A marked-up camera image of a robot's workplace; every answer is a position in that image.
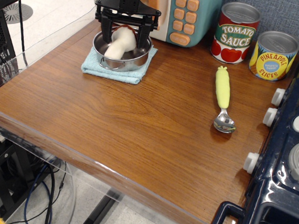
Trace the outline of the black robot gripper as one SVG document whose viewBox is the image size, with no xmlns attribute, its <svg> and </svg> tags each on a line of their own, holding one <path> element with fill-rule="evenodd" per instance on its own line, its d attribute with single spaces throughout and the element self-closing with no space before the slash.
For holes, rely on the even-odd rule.
<svg viewBox="0 0 299 224">
<path fill-rule="evenodd" d="M 139 27 L 137 48 L 144 48 L 150 30 L 158 28 L 161 12 L 141 0 L 96 0 L 96 18 L 101 23 L 103 40 L 111 43 L 113 23 Z"/>
</svg>

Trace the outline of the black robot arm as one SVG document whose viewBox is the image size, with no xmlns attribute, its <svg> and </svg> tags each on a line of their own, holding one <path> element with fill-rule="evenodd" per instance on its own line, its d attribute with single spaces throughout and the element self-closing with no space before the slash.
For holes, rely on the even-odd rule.
<svg viewBox="0 0 299 224">
<path fill-rule="evenodd" d="M 103 39 L 112 42 L 113 23 L 137 26 L 137 47 L 144 48 L 150 32 L 158 28 L 161 12 L 141 0 L 96 0 L 95 18 L 101 23 Z"/>
</svg>

